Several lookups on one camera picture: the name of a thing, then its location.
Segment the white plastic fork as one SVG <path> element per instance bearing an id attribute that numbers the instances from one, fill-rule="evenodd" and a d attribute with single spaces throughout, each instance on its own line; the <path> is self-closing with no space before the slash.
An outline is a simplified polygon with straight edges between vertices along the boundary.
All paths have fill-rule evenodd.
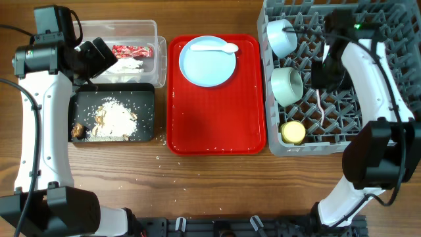
<path id="1" fill-rule="evenodd" d="M 317 95 L 317 106 L 318 106 L 318 108 L 320 110 L 320 114 L 321 114 L 320 125 L 323 126 L 326 116 L 325 116 L 325 110 L 322 107 L 322 98 L 321 98 L 321 93 L 320 93 L 319 89 L 316 89 L 316 95 Z"/>

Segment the red snack wrapper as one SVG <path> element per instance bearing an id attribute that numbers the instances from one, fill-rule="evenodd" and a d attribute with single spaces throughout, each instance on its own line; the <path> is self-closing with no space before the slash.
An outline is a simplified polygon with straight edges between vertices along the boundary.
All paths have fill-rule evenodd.
<path id="1" fill-rule="evenodd" d="M 111 51 L 118 59 L 153 56 L 153 48 L 147 46 L 113 45 Z"/>

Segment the mint green bowl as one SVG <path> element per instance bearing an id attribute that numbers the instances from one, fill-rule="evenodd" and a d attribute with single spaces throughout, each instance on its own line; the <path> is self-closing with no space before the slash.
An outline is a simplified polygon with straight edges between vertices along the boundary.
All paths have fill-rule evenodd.
<path id="1" fill-rule="evenodd" d="M 282 107 L 298 102 L 303 96 L 301 75 L 292 67 L 275 68 L 271 75 L 271 86 L 274 98 Z"/>

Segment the light blue bowl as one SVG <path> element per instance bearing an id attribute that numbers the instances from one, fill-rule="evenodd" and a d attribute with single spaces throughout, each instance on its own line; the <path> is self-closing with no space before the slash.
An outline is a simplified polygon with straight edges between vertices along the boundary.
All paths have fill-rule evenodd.
<path id="1" fill-rule="evenodd" d="M 290 21 L 275 20 L 267 25 L 268 42 L 278 58 L 284 58 L 297 48 L 297 35 Z"/>

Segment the rice and food leftovers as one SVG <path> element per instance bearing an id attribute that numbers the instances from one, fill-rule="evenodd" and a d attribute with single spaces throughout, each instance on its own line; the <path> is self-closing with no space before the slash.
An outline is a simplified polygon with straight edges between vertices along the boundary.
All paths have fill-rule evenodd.
<path id="1" fill-rule="evenodd" d="M 76 105 L 71 138 L 83 142 L 128 142 L 137 132 L 137 115 L 115 97 L 100 99 L 99 105 Z"/>

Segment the yellow plastic cup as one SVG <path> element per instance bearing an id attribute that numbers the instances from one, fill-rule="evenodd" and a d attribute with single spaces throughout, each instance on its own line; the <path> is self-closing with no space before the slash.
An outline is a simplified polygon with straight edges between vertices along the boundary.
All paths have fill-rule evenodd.
<path id="1" fill-rule="evenodd" d="M 299 144 L 306 135 L 306 129 L 302 123 L 297 121 L 286 122 L 280 127 L 282 140 L 287 144 Z"/>

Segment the white plastic spoon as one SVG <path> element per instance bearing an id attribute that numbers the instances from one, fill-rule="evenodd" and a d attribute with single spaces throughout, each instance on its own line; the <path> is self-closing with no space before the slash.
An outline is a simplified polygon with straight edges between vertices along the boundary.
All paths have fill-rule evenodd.
<path id="1" fill-rule="evenodd" d="M 200 45 L 194 44 L 190 46 L 192 51 L 223 51 L 225 53 L 235 53 L 239 47 L 234 43 L 225 43 L 224 45 Z"/>

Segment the light blue plate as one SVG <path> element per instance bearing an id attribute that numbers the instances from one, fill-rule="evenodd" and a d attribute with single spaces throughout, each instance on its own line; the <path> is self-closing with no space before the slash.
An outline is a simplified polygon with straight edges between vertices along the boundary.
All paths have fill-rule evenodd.
<path id="1" fill-rule="evenodd" d="M 179 55 L 178 66 L 190 83 L 204 88 L 215 87 L 228 81 L 234 74 L 237 58 L 235 53 L 221 50 L 194 51 L 193 45 L 220 47 L 228 42 L 216 36 L 199 36 L 189 40 Z"/>

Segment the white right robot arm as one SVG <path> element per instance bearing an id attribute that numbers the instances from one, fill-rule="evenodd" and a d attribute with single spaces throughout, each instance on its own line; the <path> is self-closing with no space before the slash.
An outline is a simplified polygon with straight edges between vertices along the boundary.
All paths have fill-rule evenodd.
<path id="1" fill-rule="evenodd" d="M 363 126 L 345 148 L 343 176 L 331 193 L 315 203 L 315 232 L 337 232 L 371 200 L 387 190 L 390 206 L 420 161 L 420 123 L 405 104 L 387 61 L 379 23 L 359 23 L 351 11 L 327 14 L 317 36 L 324 40 L 321 61 L 312 65 L 313 88 L 332 92 L 353 87 Z"/>

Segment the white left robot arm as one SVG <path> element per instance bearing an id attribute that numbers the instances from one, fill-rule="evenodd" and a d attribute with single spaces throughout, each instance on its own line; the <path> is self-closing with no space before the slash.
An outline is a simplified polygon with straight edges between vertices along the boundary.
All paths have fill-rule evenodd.
<path id="1" fill-rule="evenodd" d="M 84 41 L 76 13 L 34 11 L 37 32 L 12 61 L 22 95 L 22 153 L 14 193 L 1 216 L 25 236 L 136 236 L 133 213 L 99 204 L 75 187 L 68 160 L 68 108 L 74 86 L 90 83 L 117 59 L 101 38 Z"/>

